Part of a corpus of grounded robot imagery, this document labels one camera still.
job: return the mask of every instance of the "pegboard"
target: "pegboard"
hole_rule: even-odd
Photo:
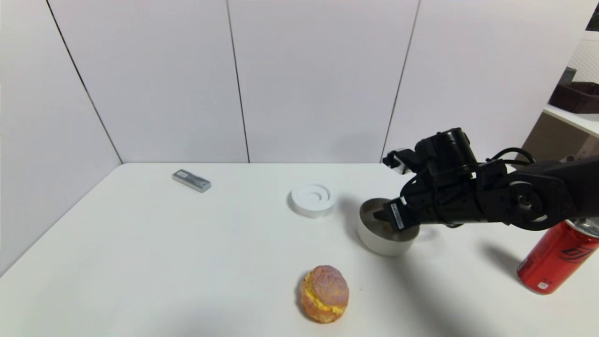
[[[599,32],[585,32],[568,67],[576,69],[574,81],[599,83]]]
[[[576,155],[588,139],[588,133],[542,113],[522,148],[537,161],[562,160]],[[516,159],[526,160],[522,155]]]

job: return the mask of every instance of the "can lid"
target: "can lid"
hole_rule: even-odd
[[[588,236],[599,237],[599,218],[579,219],[573,227]]]

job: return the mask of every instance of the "white wall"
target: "white wall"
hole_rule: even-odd
[[[378,162],[418,0],[229,6],[251,162]]]
[[[119,160],[44,1],[2,0],[0,275]]]
[[[225,0],[50,0],[124,162],[247,162]]]
[[[582,35],[568,67],[576,69],[574,81],[599,83],[599,32]]]
[[[522,146],[597,0],[422,0],[385,153],[462,127],[479,160]]]

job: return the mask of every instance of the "white bowl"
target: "white bowl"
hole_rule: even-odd
[[[375,198],[362,204],[358,236],[368,249],[377,254],[399,256],[412,246],[420,226],[396,233],[391,229],[390,223],[375,219],[373,213],[383,209],[383,204],[389,201],[389,199]]]

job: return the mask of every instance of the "white round object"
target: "white round object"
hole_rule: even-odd
[[[366,228],[364,223],[360,223],[358,226],[358,236],[368,249],[384,256],[399,256],[408,250],[414,243],[414,240],[397,242],[384,239],[371,232]]]
[[[394,233],[388,222],[375,219],[373,212],[383,209],[389,199],[375,198],[362,204],[359,211],[358,236],[368,249],[385,256],[399,256],[408,250],[420,232],[420,227],[412,227]]]
[[[336,196],[333,191],[320,183],[310,183],[291,191],[294,211],[308,218],[320,218],[332,212]]]

